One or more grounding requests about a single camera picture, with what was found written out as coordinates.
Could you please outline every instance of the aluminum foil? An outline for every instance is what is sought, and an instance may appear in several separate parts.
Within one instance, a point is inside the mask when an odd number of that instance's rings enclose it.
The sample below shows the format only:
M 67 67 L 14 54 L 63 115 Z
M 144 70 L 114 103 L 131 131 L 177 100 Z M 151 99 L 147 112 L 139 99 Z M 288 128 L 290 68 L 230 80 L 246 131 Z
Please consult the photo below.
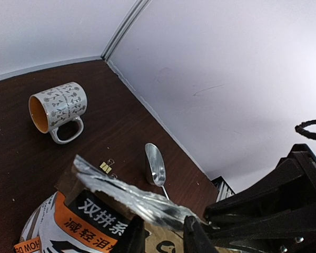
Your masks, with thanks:
M 74 160 L 77 178 L 91 191 L 101 191 L 126 205 L 133 213 L 152 225 L 182 231 L 186 216 L 201 220 L 190 209 L 178 206 L 166 197 L 138 189 L 109 177 L 86 162 L 79 155 Z

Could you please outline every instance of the black wire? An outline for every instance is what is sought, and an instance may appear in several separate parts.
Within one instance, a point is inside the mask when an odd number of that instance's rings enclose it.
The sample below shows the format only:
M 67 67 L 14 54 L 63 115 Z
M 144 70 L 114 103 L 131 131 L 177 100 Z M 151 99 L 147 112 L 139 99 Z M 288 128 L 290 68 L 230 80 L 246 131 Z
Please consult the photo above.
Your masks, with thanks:
M 316 120 L 302 122 L 300 125 L 295 126 L 295 130 L 297 133 L 304 137 L 307 137 L 308 139 L 316 140 L 316 133 L 309 132 L 308 130 L 304 129 L 310 125 L 316 125 Z

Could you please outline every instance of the ceramic mug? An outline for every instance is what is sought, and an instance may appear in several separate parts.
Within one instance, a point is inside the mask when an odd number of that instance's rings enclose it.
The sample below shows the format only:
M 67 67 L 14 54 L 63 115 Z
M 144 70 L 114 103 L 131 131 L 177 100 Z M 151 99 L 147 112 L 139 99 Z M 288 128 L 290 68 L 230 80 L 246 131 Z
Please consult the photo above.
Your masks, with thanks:
M 37 129 L 42 133 L 50 133 L 58 144 L 71 142 L 83 131 L 80 115 L 86 111 L 87 97 L 77 83 L 66 83 L 31 95 L 28 105 Z M 57 135 L 58 128 L 69 121 L 78 123 L 78 132 L 67 140 L 61 140 Z

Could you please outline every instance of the mug handle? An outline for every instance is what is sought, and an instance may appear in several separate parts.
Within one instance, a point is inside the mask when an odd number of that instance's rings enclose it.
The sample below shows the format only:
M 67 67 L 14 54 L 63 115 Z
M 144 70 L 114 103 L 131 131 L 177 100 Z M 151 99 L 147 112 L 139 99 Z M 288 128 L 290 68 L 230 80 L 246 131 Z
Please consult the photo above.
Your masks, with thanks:
M 82 119 L 80 118 L 80 116 L 77 116 L 75 118 L 72 119 L 72 121 L 76 121 L 78 123 L 78 132 L 72 136 L 71 138 L 69 138 L 68 140 L 60 140 L 57 136 L 57 131 L 58 131 L 58 128 L 55 128 L 53 129 L 50 134 L 53 138 L 53 140 L 57 143 L 57 144 L 67 144 L 73 140 L 75 140 L 83 131 L 84 129 L 84 124 L 83 124 L 83 121 Z

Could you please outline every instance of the white wall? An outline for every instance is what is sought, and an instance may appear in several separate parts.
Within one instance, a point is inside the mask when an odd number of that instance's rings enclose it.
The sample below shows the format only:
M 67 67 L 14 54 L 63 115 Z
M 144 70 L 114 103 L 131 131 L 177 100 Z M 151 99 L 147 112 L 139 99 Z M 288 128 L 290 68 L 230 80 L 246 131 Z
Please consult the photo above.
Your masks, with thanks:
M 110 64 L 235 191 L 295 143 L 316 152 L 294 132 L 316 119 L 316 1 L 153 0 Z
M 0 75 L 100 56 L 135 0 L 0 1 Z

